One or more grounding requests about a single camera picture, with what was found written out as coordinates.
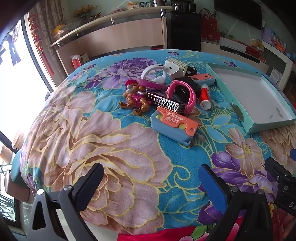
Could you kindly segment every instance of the red tassel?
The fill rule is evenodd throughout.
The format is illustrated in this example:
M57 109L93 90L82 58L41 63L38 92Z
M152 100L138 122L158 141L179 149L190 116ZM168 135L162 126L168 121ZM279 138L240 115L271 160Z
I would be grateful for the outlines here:
M45 68L47 69L47 71L49 72L50 75L54 75L54 71L52 70L52 68L51 68L51 66L50 66L50 64L43 52L42 39L37 34L39 31L39 26L34 23L35 20L36 20L36 15L33 13L30 13L29 23L30 23L31 33L32 33L32 36L34 39L35 46L38 49L38 51L40 51L41 59L43 60Z
M49 72L50 75L54 75L54 71L52 70L46 56L44 53L41 53L41 56L42 56L42 60L43 60L43 63L45 65L45 68L47 69L47 71Z

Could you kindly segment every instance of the floral bedspread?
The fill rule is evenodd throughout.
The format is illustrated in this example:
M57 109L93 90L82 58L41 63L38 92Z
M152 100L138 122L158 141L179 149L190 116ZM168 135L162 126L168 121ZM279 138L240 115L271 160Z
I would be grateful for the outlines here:
M247 135L219 88L210 87L213 108L196 105L198 124L193 145L185 147L151 129L156 107L139 117L121 109L124 83L138 79L152 64L168 58L205 73L206 63L260 72L230 58L185 50L131 52L93 60L74 71L50 95L24 143L21 170L34 191L59 191L74 184L94 163L104 178L82 217L125 234L216 223L216 211L200 186L197 169L212 167L217 176L241 191L265 191L279 240L294 218L273 204L277 182L266 173L264 160L274 157L292 174L296 162L296 126ZM162 72L152 72L153 79Z

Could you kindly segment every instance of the toy figure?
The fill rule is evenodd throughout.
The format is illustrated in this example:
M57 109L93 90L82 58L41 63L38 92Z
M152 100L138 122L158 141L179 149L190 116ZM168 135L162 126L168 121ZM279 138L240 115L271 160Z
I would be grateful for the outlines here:
M126 97L126 104L121 102L120 108L139 108L133 111L133 114L136 116L150 109L151 101L147 101L145 98L146 87L138 85L136 80L128 80L125 83L125 87L126 90L123 96Z

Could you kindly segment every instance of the bottle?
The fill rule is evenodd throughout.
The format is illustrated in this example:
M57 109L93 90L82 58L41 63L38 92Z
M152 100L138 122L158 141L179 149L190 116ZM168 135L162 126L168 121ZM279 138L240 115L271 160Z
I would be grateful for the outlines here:
M202 85L202 87L201 87L200 107L203 110L209 110L212 108L210 91L209 91L209 87L207 85Z

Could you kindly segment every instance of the television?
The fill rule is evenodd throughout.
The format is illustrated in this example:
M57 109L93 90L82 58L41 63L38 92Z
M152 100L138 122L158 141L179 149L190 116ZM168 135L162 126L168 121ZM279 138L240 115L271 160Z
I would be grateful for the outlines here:
M214 0L214 8L261 30L261 6L253 0Z

